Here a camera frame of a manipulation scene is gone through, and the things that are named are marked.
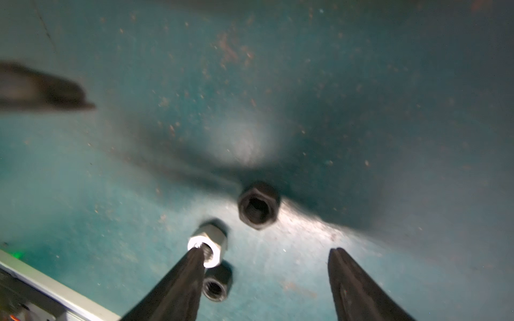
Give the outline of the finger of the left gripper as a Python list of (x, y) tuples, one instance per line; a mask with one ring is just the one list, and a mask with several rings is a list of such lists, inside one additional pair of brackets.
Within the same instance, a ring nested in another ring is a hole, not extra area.
[(78, 112), (94, 110), (76, 82), (15, 62), (1, 62), (2, 112)]

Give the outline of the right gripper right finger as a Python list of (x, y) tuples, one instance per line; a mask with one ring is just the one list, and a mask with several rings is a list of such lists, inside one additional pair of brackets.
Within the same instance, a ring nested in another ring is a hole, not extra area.
[(414, 321), (343, 248), (330, 250), (327, 268), (338, 320)]

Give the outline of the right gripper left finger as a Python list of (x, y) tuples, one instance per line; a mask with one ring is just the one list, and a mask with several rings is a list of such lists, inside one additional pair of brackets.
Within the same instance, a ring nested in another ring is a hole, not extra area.
[(196, 247), (189, 250), (121, 320), (195, 320), (202, 295), (203, 263), (203, 250)]

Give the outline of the black nut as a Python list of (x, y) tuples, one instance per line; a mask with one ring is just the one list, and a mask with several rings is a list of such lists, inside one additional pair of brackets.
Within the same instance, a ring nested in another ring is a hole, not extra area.
[(232, 269), (224, 263), (207, 269), (203, 279), (203, 295), (213, 302), (222, 302), (230, 293), (232, 281)]
[(276, 222), (281, 196), (271, 185), (258, 181), (249, 185), (238, 199), (240, 220), (256, 230), (263, 230)]

